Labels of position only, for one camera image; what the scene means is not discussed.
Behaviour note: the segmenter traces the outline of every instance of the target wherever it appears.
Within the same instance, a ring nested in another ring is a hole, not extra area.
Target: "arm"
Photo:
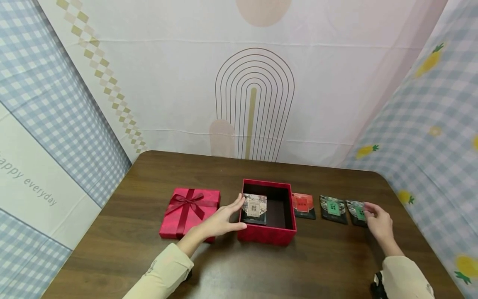
[[[369,202],[364,205],[364,213],[371,233],[385,254],[382,282],[388,298],[434,298],[433,289],[423,273],[397,245],[390,215],[380,206]]]
[[[220,207],[200,225],[191,228],[177,245],[169,244],[123,299],[163,299],[171,295],[187,278],[194,266],[190,258],[205,239],[247,227],[242,222],[229,223],[232,213],[242,207],[244,200],[239,194],[232,204]]]

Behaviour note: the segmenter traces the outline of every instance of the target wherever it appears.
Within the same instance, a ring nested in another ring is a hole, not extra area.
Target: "wooden table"
[[[312,194],[317,220],[297,218],[288,247],[242,244],[234,233],[202,244],[192,278],[171,298],[370,298],[383,254],[367,229],[321,219],[319,195],[381,205],[436,298],[462,297],[377,173],[150,151],[136,160],[43,298],[122,298],[171,242],[158,230],[175,187],[218,189],[227,205],[243,178],[287,182],[294,192]]]

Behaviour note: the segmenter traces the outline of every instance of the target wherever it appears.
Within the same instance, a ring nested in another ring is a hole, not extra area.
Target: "arch design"
[[[294,87],[290,67],[270,50],[248,48],[225,61],[216,76],[216,117],[235,132],[235,157],[277,161]]]

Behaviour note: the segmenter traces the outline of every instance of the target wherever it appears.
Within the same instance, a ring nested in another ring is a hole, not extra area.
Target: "open red box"
[[[238,240],[287,246],[297,232],[291,185],[244,179],[242,193],[267,196],[267,224],[248,223],[245,230],[238,232]]]

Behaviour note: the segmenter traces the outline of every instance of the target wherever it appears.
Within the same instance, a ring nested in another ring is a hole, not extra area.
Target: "fingers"
[[[241,193],[239,193],[238,198],[233,203],[228,205],[228,208],[230,208],[232,210],[232,212],[239,211],[239,209],[244,204],[245,200],[246,200],[246,198],[244,196],[242,196]]]
[[[379,216],[380,214],[386,213],[385,210],[382,209],[379,205],[376,205],[371,202],[364,202],[363,208],[365,211],[377,214],[377,216]]]
[[[234,231],[242,231],[247,228],[247,224],[244,222],[236,222],[236,223],[229,223],[228,225],[228,231],[234,232]]]
[[[369,220],[370,217],[374,217],[373,214],[367,210],[363,211],[363,213],[365,214],[365,218],[367,218],[367,221]]]

